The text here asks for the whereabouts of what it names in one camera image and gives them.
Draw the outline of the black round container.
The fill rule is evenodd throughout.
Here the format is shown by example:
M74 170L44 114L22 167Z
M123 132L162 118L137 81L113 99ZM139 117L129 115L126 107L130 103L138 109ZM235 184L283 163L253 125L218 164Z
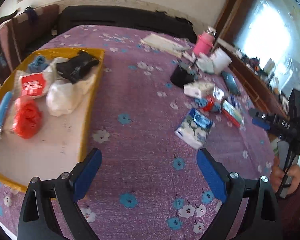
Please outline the black round container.
M170 76L171 83L179 88L184 88L185 85L197 80L198 72L195 69L191 69L190 66L183 61L178 61Z

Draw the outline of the red plastic bag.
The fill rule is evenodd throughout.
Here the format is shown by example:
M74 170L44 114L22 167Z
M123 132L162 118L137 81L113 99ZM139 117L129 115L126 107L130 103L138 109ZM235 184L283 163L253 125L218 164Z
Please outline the red plastic bag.
M15 116L12 129L23 139L36 135L42 126L42 112L34 100L18 98L15 101Z

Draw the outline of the lemon print tissue pack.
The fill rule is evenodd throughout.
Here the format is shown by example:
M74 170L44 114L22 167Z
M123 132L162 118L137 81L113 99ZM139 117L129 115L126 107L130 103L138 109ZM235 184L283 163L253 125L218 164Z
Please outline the lemon print tissue pack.
M197 81L184 85L184 94L186 96L202 99L213 93L215 84L211 82Z

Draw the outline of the black sofa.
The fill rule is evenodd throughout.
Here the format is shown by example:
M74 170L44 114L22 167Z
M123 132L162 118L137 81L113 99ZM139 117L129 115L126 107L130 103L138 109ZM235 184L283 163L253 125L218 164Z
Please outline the black sofa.
M58 16L57 32L62 34L79 25L106 25L154 31L196 43L193 24L163 11L116 6L78 5L66 7Z

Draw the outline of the wooden sideboard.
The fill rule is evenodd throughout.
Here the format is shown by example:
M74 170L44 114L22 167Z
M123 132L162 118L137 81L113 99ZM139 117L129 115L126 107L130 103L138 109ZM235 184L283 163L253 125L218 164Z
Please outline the wooden sideboard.
M219 47L230 56L232 63L230 64L229 68L244 87L245 91L252 100L253 105L263 112L276 113L286 117L286 114L278 102L275 94L272 93L266 84L237 56L217 42L215 44L215 48Z

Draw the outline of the red white tissue pack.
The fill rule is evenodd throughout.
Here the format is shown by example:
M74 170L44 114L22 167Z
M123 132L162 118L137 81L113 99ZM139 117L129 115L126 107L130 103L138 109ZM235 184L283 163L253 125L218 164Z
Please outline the red white tissue pack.
M18 70L14 78L14 90L18 96L40 98L45 96L54 82L52 72L26 73Z

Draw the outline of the blue white tissue pack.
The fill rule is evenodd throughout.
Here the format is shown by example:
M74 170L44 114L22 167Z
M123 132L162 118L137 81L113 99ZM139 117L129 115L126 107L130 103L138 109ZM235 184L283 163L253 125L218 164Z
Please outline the blue white tissue pack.
M174 133L183 142L199 150L203 148L212 126L212 120L207 118L200 111L192 108L185 115Z

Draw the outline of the white plastic bag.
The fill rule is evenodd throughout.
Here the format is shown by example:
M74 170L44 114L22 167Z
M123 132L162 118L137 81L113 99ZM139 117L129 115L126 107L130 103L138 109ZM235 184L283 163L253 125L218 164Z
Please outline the white plastic bag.
M62 80L55 81L46 95L47 110L52 116L71 114L85 95L80 85L74 85Z

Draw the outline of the red blue small packet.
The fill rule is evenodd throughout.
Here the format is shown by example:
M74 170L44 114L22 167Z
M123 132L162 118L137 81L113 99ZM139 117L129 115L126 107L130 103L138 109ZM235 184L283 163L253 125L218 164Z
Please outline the red blue small packet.
M208 95L202 99L195 99L195 103L199 109L204 112L221 113L221 103L215 99L212 95Z

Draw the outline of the blue cloth ball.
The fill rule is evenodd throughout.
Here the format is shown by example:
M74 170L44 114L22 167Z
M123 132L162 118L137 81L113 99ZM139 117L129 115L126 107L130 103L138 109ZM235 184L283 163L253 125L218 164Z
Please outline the blue cloth ball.
M43 55L39 55L28 65L27 71L29 73L42 72L48 65L46 58Z

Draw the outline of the blue long packet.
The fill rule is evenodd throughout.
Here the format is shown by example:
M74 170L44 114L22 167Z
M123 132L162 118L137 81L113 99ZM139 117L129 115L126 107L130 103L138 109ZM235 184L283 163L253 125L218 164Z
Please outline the blue long packet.
M2 131L2 127L4 125L4 121L5 121L5 116L7 113L7 110L9 108L10 105L10 101L13 97L13 92L12 91L8 91L2 98L1 102L0 102L0 139L1 139L1 131Z

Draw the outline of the black plastic bag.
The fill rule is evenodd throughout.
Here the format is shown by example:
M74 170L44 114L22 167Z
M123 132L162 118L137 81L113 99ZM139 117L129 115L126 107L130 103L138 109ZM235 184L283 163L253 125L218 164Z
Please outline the black plastic bag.
M74 84L82 80L90 72L91 68L97 66L99 62L99 59L93 55L80 50L75 57L67 62L57 63L56 70L61 77Z

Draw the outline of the white booklet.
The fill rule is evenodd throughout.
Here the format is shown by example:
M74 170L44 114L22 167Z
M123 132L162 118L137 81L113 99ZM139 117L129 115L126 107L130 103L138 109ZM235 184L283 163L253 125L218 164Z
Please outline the white booklet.
M199 55L192 53L188 56L188 60L190 61L192 66L197 70L200 70L201 72L207 74L214 73L213 62L207 55L203 53L199 53Z

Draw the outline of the pink thermos bottle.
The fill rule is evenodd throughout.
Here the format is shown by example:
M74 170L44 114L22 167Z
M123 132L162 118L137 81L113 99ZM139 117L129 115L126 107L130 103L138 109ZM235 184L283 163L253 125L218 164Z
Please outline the pink thermos bottle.
M196 45L194 46L193 53L196 56L200 54L209 55L213 44L216 39L216 30L213 27L208 27L206 31L198 35Z

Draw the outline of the colourful sponge pack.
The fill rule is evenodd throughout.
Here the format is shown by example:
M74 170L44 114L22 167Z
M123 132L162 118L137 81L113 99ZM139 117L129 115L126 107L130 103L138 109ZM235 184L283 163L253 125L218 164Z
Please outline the colourful sponge pack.
M222 114L224 114L233 125L239 129L243 127L244 118L233 105L231 105L228 101L223 100L221 103L221 109Z

